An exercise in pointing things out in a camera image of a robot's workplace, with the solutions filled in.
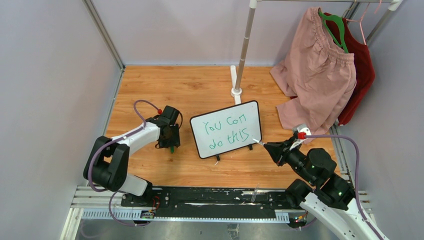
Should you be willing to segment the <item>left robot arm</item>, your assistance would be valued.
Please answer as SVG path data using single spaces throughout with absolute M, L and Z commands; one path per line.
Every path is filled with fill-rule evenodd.
M 179 110 L 167 105 L 154 117 L 143 120 L 139 127 L 122 135 L 109 138 L 98 137 L 93 145 L 83 177 L 96 192 L 124 192 L 132 196 L 140 206 L 149 206 L 153 201 L 153 184 L 128 172 L 132 154 L 150 143 L 157 149 L 172 152 L 180 143 Z

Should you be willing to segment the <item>green whiteboard marker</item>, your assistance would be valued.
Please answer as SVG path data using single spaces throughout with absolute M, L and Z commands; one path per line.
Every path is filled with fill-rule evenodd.
M 255 138 L 252 138 L 252 140 L 254 141 L 254 142 L 256 142 L 257 144 L 259 144 L 259 145 L 264 145 L 265 143 L 264 142 L 262 142 L 261 140 L 258 140 L 258 139 L 255 139 Z

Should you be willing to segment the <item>white whiteboard black frame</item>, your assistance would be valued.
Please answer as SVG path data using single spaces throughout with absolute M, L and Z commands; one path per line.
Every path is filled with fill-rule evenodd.
M 259 103 L 256 100 L 193 116 L 189 120 L 200 159 L 217 157 L 262 140 Z

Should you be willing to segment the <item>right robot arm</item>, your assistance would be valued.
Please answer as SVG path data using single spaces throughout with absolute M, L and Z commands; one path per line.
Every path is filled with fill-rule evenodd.
M 335 173 L 337 164 L 330 154 L 323 148 L 303 154 L 292 143 L 263 144 L 277 166 L 288 164 L 299 176 L 286 189 L 286 204 L 311 213 L 340 240 L 386 240 L 366 214 L 353 185 Z

